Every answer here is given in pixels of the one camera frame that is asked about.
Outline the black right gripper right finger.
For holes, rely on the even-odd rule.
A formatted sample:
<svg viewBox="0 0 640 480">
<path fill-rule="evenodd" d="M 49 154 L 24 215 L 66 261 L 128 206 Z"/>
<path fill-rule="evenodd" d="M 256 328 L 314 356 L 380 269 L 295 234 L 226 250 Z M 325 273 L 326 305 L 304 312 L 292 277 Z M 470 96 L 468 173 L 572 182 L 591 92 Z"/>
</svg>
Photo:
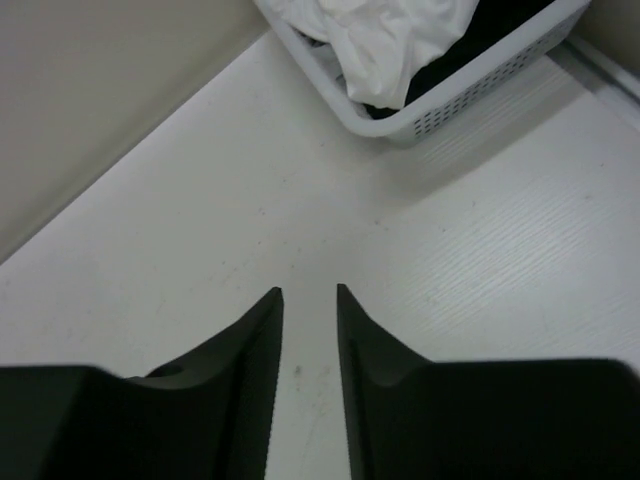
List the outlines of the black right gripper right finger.
<svg viewBox="0 0 640 480">
<path fill-rule="evenodd" d="M 635 479 L 639 376 L 606 358 L 436 362 L 337 288 L 355 479 Z"/>
</svg>

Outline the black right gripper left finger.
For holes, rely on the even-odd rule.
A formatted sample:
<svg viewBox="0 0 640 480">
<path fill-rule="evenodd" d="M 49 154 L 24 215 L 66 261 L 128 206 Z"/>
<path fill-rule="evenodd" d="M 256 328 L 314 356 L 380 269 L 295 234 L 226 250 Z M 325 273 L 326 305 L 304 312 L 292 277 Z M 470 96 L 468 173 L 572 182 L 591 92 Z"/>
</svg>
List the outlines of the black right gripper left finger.
<svg viewBox="0 0 640 480">
<path fill-rule="evenodd" d="M 143 377 L 86 365 L 1 371 L 5 479 L 260 479 L 266 470 L 284 299 Z"/>
</svg>

